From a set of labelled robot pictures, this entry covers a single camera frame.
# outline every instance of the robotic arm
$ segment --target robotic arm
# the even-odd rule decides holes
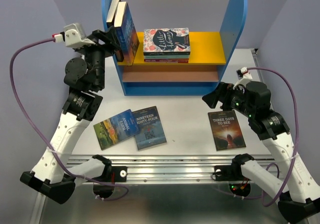
[[[93,92],[105,87],[104,59],[120,49],[115,33],[114,28],[109,28],[107,32],[96,30],[86,36],[81,25],[76,23],[66,26],[64,32],[53,35],[56,42],[65,42],[67,47],[84,55],[84,59],[73,58],[65,67],[64,83],[69,86],[69,96],[50,141],[54,150],[47,148],[34,168],[22,174],[20,181],[60,204],[66,202],[74,189],[87,180],[65,174],[53,152],[66,165],[75,144],[93,120],[102,101],[102,97]],[[68,170],[75,175],[110,181],[112,166],[110,160],[95,155]]]
[[[246,68],[237,71],[239,81],[233,85],[221,82],[203,100],[210,108],[222,102],[224,111],[237,110],[248,117],[249,126],[270,151],[280,171],[287,174],[293,158],[292,173],[282,193],[278,196],[282,181],[263,169],[252,156],[238,155],[231,166],[216,166],[220,170],[217,181],[243,180],[244,177],[255,182],[272,198],[278,198],[278,207],[287,221],[300,220],[320,212],[320,186],[314,181],[305,164],[297,154],[293,156],[293,140],[284,118],[271,110],[271,93],[262,82],[252,81]]]

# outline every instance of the gray wall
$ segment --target gray wall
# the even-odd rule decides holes
[[[0,223],[28,223],[36,191],[19,181],[31,170],[45,145],[25,120],[9,80],[9,61],[20,47],[51,37],[65,22],[53,0],[0,0]],[[64,67],[73,55],[49,43],[18,56],[14,77],[30,117],[51,138],[67,96]]]
[[[287,0],[266,35],[258,57],[261,66],[280,71],[292,85],[299,112],[299,153],[320,184],[319,6],[320,0]],[[277,76],[267,73],[263,76],[271,88],[275,109],[283,114],[293,130],[293,104],[287,87]]]
[[[86,30],[102,28],[101,0],[54,0],[66,23],[81,22]],[[229,0],[128,1],[135,27],[188,27],[219,31]],[[248,0],[247,22],[238,47],[258,48],[286,0]]]

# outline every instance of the book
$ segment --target book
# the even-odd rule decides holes
[[[190,55],[188,28],[147,29],[143,36],[143,55]]]
[[[101,150],[110,148],[140,132],[131,110],[126,110],[93,127]]]
[[[139,39],[127,2],[118,3],[114,20],[115,31],[124,57],[123,62],[132,65],[138,50]]]
[[[190,55],[144,55],[144,59],[184,59],[188,60]]]
[[[234,110],[208,113],[216,150],[245,147],[238,119]]]
[[[111,4],[110,4],[110,8],[109,8],[109,11],[108,11],[108,15],[106,17],[106,26],[108,28],[110,28],[111,26],[113,26],[115,24],[114,20],[115,20],[115,17],[116,17],[116,12],[117,12],[117,7],[118,7],[118,3],[120,2],[121,0],[112,0],[111,1]],[[117,59],[118,62],[122,62],[123,61],[123,53],[121,50],[118,50],[115,52],[115,57]]]
[[[166,143],[156,106],[133,112],[140,133],[135,135],[138,150]]]
[[[163,62],[163,63],[181,63],[187,64],[189,60],[187,59],[144,59],[145,62]]]

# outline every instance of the blue book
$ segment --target blue book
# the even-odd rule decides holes
[[[156,106],[133,112],[140,133],[135,135],[138,150],[166,143]]]
[[[127,2],[118,3],[114,20],[114,27],[124,57],[123,62],[132,65],[139,47],[139,39]]]
[[[126,110],[93,126],[101,150],[139,133],[139,127],[131,110]]]

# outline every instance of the bookshelf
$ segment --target bookshelf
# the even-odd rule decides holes
[[[112,0],[101,0],[103,27]],[[219,32],[190,32],[187,64],[143,61],[143,32],[132,66],[114,64],[126,96],[205,95],[222,79],[247,17],[247,0],[229,0]]]

